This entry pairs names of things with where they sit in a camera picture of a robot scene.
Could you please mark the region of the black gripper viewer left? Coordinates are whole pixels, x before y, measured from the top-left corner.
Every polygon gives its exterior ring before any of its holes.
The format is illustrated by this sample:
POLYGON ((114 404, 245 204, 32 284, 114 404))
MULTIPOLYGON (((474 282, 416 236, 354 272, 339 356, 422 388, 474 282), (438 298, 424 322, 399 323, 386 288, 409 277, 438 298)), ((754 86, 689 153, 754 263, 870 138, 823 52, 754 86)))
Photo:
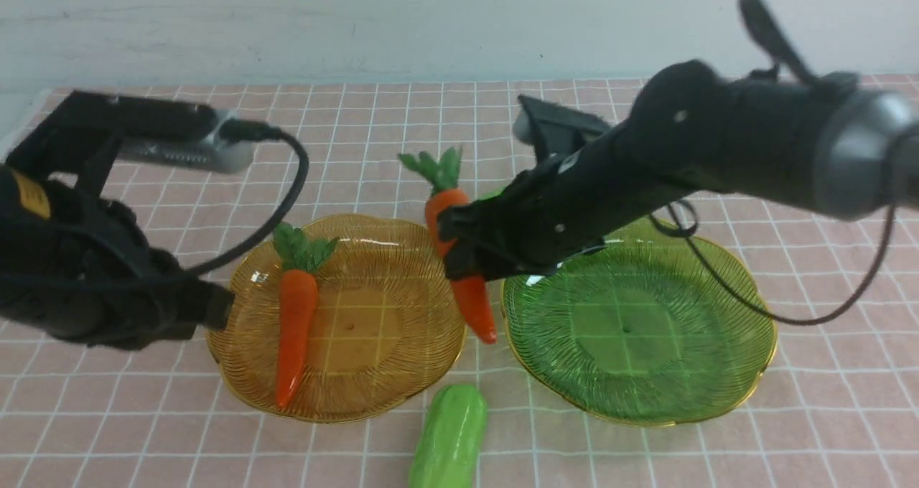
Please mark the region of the black gripper viewer left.
POLYGON ((223 331, 235 295, 190 276, 151 245, 130 207, 89 194, 50 194, 55 236, 45 269, 43 329, 86 347, 136 351, 188 340, 198 328, 223 331))

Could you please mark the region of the black gripper viewer right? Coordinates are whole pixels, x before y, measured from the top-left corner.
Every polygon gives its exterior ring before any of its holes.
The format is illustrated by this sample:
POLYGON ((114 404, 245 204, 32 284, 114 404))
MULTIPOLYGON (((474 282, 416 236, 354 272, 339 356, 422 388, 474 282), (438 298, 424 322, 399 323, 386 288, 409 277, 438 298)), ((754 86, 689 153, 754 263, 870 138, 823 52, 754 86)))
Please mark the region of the black gripper viewer right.
POLYGON ((552 273, 604 236, 689 195, 639 161, 633 135, 608 131, 568 157, 516 177, 499 196, 449 207, 437 218, 449 280, 552 273))

